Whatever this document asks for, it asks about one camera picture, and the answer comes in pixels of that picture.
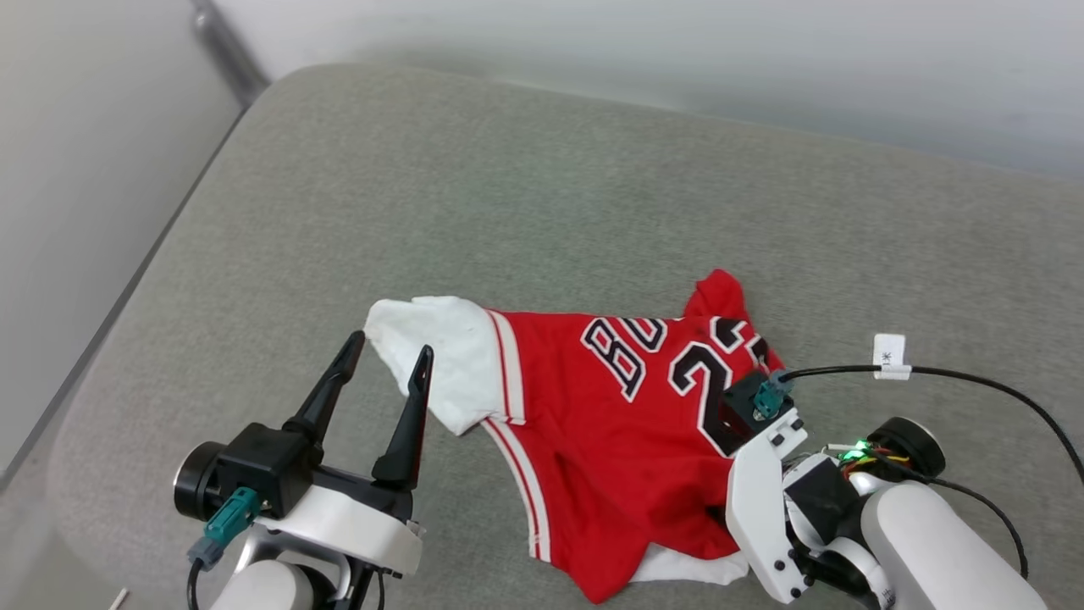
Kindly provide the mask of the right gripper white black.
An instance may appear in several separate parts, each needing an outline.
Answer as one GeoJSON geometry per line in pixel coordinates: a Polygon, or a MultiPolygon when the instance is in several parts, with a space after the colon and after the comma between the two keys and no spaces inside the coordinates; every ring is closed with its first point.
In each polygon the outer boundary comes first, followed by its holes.
{"type": "Polygon", "coordinates": [[[841,449],[788,460],[806,439],[797,410],[754,415],[730,473],[727,528],[764,590],[782,603],[814,585],[862,605],[946,602],[945,459],[925,426],[892,418],[854,445],[874,467],[847,470],[841,449]]]}

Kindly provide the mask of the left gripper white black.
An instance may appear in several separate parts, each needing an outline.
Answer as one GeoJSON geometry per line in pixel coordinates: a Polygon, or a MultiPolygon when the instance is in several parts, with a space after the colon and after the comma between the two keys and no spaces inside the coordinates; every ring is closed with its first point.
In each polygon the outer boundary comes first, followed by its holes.
{"type": "MultiPolygon", "coordinates": [[[[284,430],[323,444],[330,417],[350,382],[365,343],[362,330],[349,335],[284,430]]],[[[318,467],[313,482],[291,511],[272,514],[270,502],[251,486],[227,486],[220,459],[224,444],[205,441],[175,476],[175,509],[204,524],[191,551],[216,564],[232,541],[244,547],[233,570],[240,577],[251,564],[279,563],[283,553],[333,564],[341,579],[402,577],[418,571],[423,529],[412,520],[411,491],[418,486],[423,432],[429,416],[434,351],[423,345],[406,377],[406,402],[390,444],[364,476],[318,467]]]]}

